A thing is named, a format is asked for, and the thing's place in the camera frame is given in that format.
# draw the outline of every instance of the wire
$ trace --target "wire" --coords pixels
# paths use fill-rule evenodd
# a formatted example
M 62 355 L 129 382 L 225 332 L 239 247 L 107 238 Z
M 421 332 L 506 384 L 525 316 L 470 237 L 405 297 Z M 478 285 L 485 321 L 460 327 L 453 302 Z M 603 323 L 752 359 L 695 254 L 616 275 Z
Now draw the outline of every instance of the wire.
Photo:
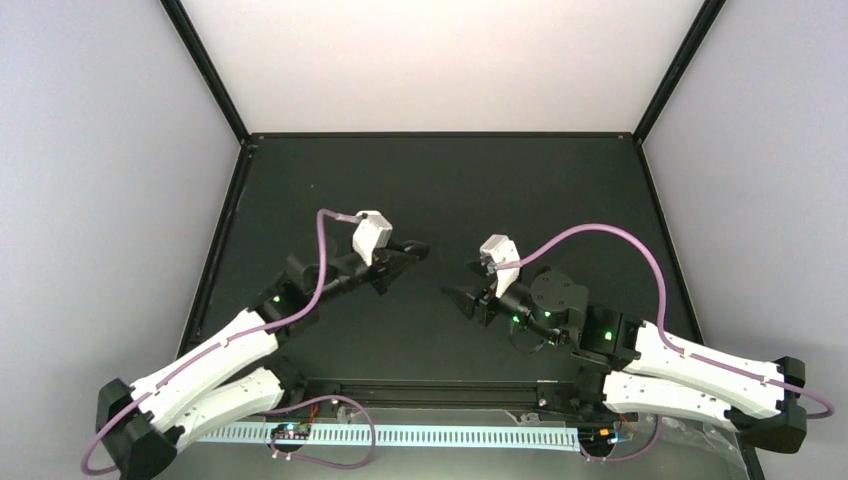
M 535 347 L 533 347 L 532 350 L 523 350 L 523 349 L 519 348 L 518 345 L 515 344 L 514 333 L 515 333 L 515 324 L 510 323 L 509 324 L 509 344 L 512 345 L 512 348 L 516 349 L 518 351 L 518 353 L 523 353 L 524 355 L 533 355 L 534 353 L 538 352 L 539 350 L 542 349 L 542 347 L 545 346 L 545 339 L 542 339 L 541 341 L 539 341 L 539 343 L 536 344 Z
M 668 337 L 666 336 L 666 333 L 665 333 L 665 310 L 666 310 L 667 292 L 666 292 L 666 286 L 665 286 L 665 279 L 663 278 L 662 270 L 660 269 L 659 263 L 657 262 L 657 259 L 654 258 L 654 256 L 651 254 L 651 251 L 648 250 L 648 247 L 645 246 L 645 244 L 640 242 L 639 239 L 637 239 L 636 237 L 634 237 L 632 234 L 630 234 L 629 232 L 627 232 L 625 230 L 622 230 L 618 227 L 613 227 L 612 225 L 605 225 L 603 223 L 587 223 L 587 224 L 584 224 L 584 225 L 577 225 L 575 227 L 571 227 L 571 228 L 563 231 L 559 235 L 548 240 L 548 242 L 546 244 L 542 245 L 541 248 L 539 248 L 538 250 L 533 252 L 528 257 L 523 258 L 521 260 L 518 260 L 516 262 L 502 263 L 500 265 L 496 265 L 495 268 L 497 270 L 508 270 L 510 268 L 523 267 L 523 266 L 533 262 L 537 258 L 541 257 L 543 254 L 545 254 L 548 250 L 553 248 L 559 242 L 565 240 L 566 238 L 568 238 L 572 235 L 575 235 L 577 233 L 582 233 L 582 232 L 612 233 L 613 235 L 617 235 L 617 236 L 623 238 L 624 240 L 627 240 L 628 242 L 630 242 L 630 244 L 633 245 L 634 247 L 636 247 L 636 249 L 639 250 L 639 252 L 642 254 L 642 256 L 645 257 L 645 260 L 647 260 L 648 265 L 651 266 L 651 270 L 654 273 L 654 278 L 656 279 L 656 282 L 657 282 L 657 289 L 659 290 L 659 307 L 657 309 L 657 331 L 659 332 L 660 339 L 665 344 L 665 346 L 667 346 L 669 349 L 673 350 L 676 353 L 683 355 L 684 354 L 683 348 L 678 347 L 677 345 L 674 345 L 673 343 L 671 343 L 671 341 L 668 339 Z M 714 367 L 718 367 L 718 368 L 721 368 L 723 370 L 727 370 L 729 372 L 733 372 L 733 373 L 736 373 L 738 375 L 742 375 L 744 377 L 748 377 L 748 378 L 751 378 L 751 379 L 754 379 L 754 380 L 757 380 L 757 381 L 763 380 L 762 375 L 759 375 L 759 374 L 756 374 L 756 373 L 753 373 L 753 372 L 749 372 L 747 370 L 743 370 L 741 368 L 737 368 L 737 367 L 734 367 L 732 365 L 728 365 L 728 364 L 723 363 L 723 362 L 719 362 L 718 360 L 713 360 L 709 357 L 705 357 L 705 356 L 699 355 L 697 353 L 692 353 L 689 356 L 691 358 L 694 358 L 695 360 L 701 361 L 701 362 L 706 363 L 708 365 L 712 365 Z M 809 419 L 827 418 L 827 417 L 832 416 L 836 412 L 836 407 L 833 405 L 833 403 L 830 400 L 824 398 L 819 393 L 807 390 L 805 388 L 797 387 L 795 385 L 791 385 L 791 384 L 786 383 L 786 382 L 781 382 L 781 381 L 775 380 L 775 379 L 768 379 L 767 383 L 770 384 L 770 385 L 780 387 L 784 390 L 788 390 L 792 393 L 796 393 L 798 395 L 808 397 L 808 398 L 815 400 L 816 402 L 822 404 L 824 406 L 825 410 L 823 412 L 808 413 L 807 418 L 809 418 Z
M 318 413 L 318 404 L 313 403 L 312 408 L 309 409 L 309 420 L 306 421 L 307 425 L 312 425 L 312 422 L 315 421 L 315 415 Z
M 652 448 L 654 448 L 654 446 L 656 446 L 657 442 L 660 441 L 660 437 L 662 437 L 662 416 L 657 415 L 656 420 L 657 420 L 657 428 L 654 429 L 654 435 L 651 436 L 651 441 L 648 442 L 647 445 L 645 445 L 644 447 L 640 448 L 639 450 L 631 453 L 630 455 L 625 455 L 623 457 L 616 457 L 616 458 L 595 457 L 595 456 L 589 455 L 589 452 L 587 452 L 586 449 L 583 448 L 583 445 L 580 445 L 580 453 L 582 453 L 583 456 L 586 457 L 586 459 L 589 460 L 589 461 L 605 462 L 605 463 L 626 462 L 628 460 L 633 460 L 634 458 L 641 457 L 642 455 L 648 453 Z
M 309 299 L 309 303 L 306 304 L 303 309 L 299 312 L 277 320 L 275 322 L 271 322 L 265 325 L 260 325 L 257 327 L 249 328 L 247 330 L 243 330 L 241 332 L 235 333 L 226 339 L 226 343 L 237 340 L 246 335 L 250 335 L 251 333 L 262 332 L 262 331 L 273 331 L 279 328 L 282 328 L 290 323 L 294 323 L 301 318 L 305 317 L 309 312 L 315 308 L 315 305 L 318 304 L 318 300 L 321 298 L 321 291 L 324 289 L 324 281 L 327 277 L 327 239 L 324 237 L 324 217 L 330 217 L 336 221 L 347 222 L 347 223 L 359 223 L 362 219 L 359 217 L 355 217 L 352 215 L 344 215 L 341 213 L 336 213 L 331 210 L 327 210 L 322 208 L 318 210 L 318 214 L 315 219 L 315 226 L 318 232 L 318 281 L 315 285 L 315 292 L 312 294 L 312 298 Z M 214 352 L 218 348 L 222 348 L 222 343 L 212 344 L 205 349 L 203 349 L 200 353 L 193 355 L 186 362 L 179 365 L 175 368 L 171 373 L 165 376 L 159 383 L 156 384 L 156 390 L 158 391 L 162 387 L 168 384 L 171 380 L 174 379 L 177 375 L 183 372 L 185 369 L 196 363 L 201 358 L 209 355 Z M 148 397 L 153 395 L 154 392 L 146 392 L 142 394 L 138 399 L 134 400 L 132 403 L 124 407 L 120 412 L 118 412 L 114 417 L 112 417 L 103 428 L 100 429 L 94 435 L 94 439 L 89 444 L 85 453 L 83 454 L 82 460 L 80 461 L 80 470 L 83 474 L 88 476 L 99 476 L 106 475 L 107 473 L 112 473 L 118 470 L 117 466 L 111 466 L 107 468 L 101 469 L 92 469 L 88 462 L 91 460 L 91 455 L 94 453 L 94 449 L 97 448 L 97 444 L 99 444 L 104 437 L 117 425 L 121 420 L 123 420 L 130 412 L 138 408 L 138 406 L 145 401 Z M 312 403 L 304 403 L 302 406 L 311 405 Z
M 371 443 L 368 446 L 368 453 L 365 455 L 365 458 L 356 463 L 335 463 L 327 460 L 322 460 L 320 458 L 310 457 L 309 455 L 303 455 L 300 453 L 286 453 L 286 459 L 295 458 L 297 460 L 305 460 L 307 462 L 317 463 L 318 465 L 322 465 L 324 467 L 336 468 L 339 470 L 353 470 L 359 467 L 363 467 L 367 465 L 374 458 L 374 452 L 377 449 L 377 429 L 374 427 L 374 420 L 371 419 L 371 416 L 368 415 L 368 412 L 365 411 L 365 408 L 360 405 L 356 400 L 353 400 L 348 397 L 343 397 L 341 395 L 322 395 L 320 397 L 315 397 L 311 400 L 307 400 L 303 403 L 298 403 L 297 405 L 292 405 L 291 407 L 278 408 L 275 410 L 269 410 L 265 412 L 265 415 L 282 415 L 289 412 L 293 412 L 295 410 L 301 409 L 303 407 L 308 407 L 309 405 L 315 405 L 319 402 L 325 402 L 327 400 L 338 400 L 340 402 L 347 403 L 352 405 L 365 416 L 365 421 L 368 422 L 368 429 L 371 431 Z M 277 433 L 274 435 L 274 438 L 271 439 L 271 451 L 274 452 L 274 458 L 277 457 L 277 454 L 280 453 L 277 450 L 277 439 L 284 435 L 283 433 Z
M 619 413 L 619 414 L 618 414 L 618 416 L 619 416 L 619 417 L 621 417 L 621 423 L 622 423 L 622 424 L 626 425 L 626 426 L 627 426 L 627 428 L 628 428 L 631 432 L 636 433 L 636 429 L 635 429 L 635 428 L 633 428 L 633 424 L 632 424 L 632 423 L 630 423 L 630 420 L 628 420 L 628 419 L 627 419 L 627 417 L 625 417 L 623 413 Z

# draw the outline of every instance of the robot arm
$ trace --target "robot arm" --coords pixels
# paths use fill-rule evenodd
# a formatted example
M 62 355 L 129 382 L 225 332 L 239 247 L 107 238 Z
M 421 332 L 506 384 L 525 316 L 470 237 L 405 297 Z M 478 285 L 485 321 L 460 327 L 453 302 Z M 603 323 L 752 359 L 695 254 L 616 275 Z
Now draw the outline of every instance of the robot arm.
M 493 235 L 481 253 L 492 245 L 514 246 L 506 236 Z M 669 336 L 684 349 L 681 355 L 660 340 L 655 325 L 589 303 L 588 290 L 555 268 L 542 269 L 528 286 L 517 281 L 518 268 L 498 270 L 486 264 L 497 261 L 496 255 L 482 257 L 484 268 L 469 265 L 486 277 L 482 286 L 447 287 L 443 293 L 469 319 L 488 326 L 505 314 L 514 326 L 548 344 L 568 347 L 586 365 L 573 401 L 582 404 L 587 418 L 609 419 L 611 412 L 669 414 L 738 431 L 746 442 L 767 450 L 794 453 L 800 448 L 806 435 L 805 410 L 797 404 L 797 395 L 767 383 L 773 379 L 803 387 L 804 364 L 799 360 L 758 362 Z M 500 275 L 506 272 L 509 276 Z M 753 371 L 762 379 L 690 358 L 694 353 Z
M 368 284 L 382 295 L 409 266 L 427 257 L 426 245 L 392 241 L 391 224 L 379 212 L 365 213 L 353 234 L 354 251 L 327 261 L 320 302 Z M 313 309 L 296 323 L 267 328 L 310 303 L 319 287 L 318 266 L 295 256 L 286 263 L 279 279 L 213 337 L 130 385 L 115 379 L 100 390 L 97 431 L 139 402 L 102 439 L 122 479 L 153 478 L 207 432 L 299 401 L 303 378 L 285 359 L 269 355 L 317 321 L 318 313 Z

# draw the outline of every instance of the white wall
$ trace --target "white wall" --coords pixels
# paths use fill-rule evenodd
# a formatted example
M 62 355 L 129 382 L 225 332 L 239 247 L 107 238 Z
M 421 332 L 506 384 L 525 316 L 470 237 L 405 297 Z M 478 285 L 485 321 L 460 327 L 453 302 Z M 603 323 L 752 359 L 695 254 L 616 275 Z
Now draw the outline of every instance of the white wall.
M 175 355 L 238 146 L 154 1 L 3 2 L 0 112 L 0 477 L 79 478 L 99 387 Z
M 770 480 L 845 476 L 846 48 L 844 1 L 727 2 L 646 144 L 708 344 L 798 357 L 843 408 Z
M 248 130 L 632 131 L 702 0 L 185 0 Z

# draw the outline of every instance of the white cable tray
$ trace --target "white cable tray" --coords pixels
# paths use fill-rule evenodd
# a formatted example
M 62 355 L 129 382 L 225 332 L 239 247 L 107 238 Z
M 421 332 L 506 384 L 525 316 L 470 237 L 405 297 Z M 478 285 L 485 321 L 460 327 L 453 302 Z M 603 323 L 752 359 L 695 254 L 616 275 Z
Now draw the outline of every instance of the white cable tray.
M 235 422 L 219 428 L 201 442 L 271 442 L 271 430 L 279 423 Z M 564 427 L 462 427 L 452 425 L 377 425 L 377 446 L 525 448 L 577 452 L 577 429 Z M 280 438 L 278 445 L 364 445 L 371 442 L 368 425 L 316 423 L 308 440 Z

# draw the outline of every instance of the white ceiling panel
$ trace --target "white ceiling panel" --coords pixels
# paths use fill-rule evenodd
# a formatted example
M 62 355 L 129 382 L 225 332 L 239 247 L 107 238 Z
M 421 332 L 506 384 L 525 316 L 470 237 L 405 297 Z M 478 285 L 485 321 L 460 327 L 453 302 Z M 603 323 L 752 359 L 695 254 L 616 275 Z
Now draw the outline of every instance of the white ceiling panel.
M 632 131 L 700 0 L 184 0 L 248 130 Z

